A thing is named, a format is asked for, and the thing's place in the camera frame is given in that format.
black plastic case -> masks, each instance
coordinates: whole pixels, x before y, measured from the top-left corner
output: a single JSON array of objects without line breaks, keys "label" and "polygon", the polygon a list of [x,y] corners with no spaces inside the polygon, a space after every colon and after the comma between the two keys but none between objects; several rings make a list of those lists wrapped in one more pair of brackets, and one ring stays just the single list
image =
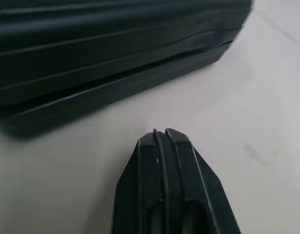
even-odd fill
[{"label": "black plastic case", "polygon": [[119,179],[113,234],[240,234],[220,180],[188,137],[142,137]]},{"label": "black plastic case", "polygon": [[56,122],[54,110],[70,119],[209,65],[250,10],[251,0],[0,0],[0,122],[30,132]]}]

